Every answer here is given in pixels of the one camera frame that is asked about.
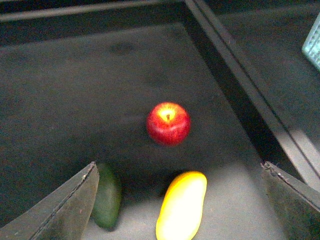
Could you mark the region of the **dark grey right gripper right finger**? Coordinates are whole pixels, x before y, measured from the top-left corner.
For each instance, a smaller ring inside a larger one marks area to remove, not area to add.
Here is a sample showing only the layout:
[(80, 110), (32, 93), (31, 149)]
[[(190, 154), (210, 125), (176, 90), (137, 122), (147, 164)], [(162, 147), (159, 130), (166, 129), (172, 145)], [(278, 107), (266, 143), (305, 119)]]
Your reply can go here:
[(320, 193), (266, 161), (261, 165), (269, 203), (288, 240), (320, 238)]

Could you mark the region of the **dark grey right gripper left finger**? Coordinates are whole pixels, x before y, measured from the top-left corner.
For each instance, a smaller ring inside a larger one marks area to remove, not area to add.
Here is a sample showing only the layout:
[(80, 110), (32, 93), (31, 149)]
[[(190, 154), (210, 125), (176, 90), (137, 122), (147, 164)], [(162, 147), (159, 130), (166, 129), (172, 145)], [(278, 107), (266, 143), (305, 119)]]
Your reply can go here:
[(2, 240), (79, 240), (90, 219), (99, 183), (91, 162), (28, 211), (0, 229)]

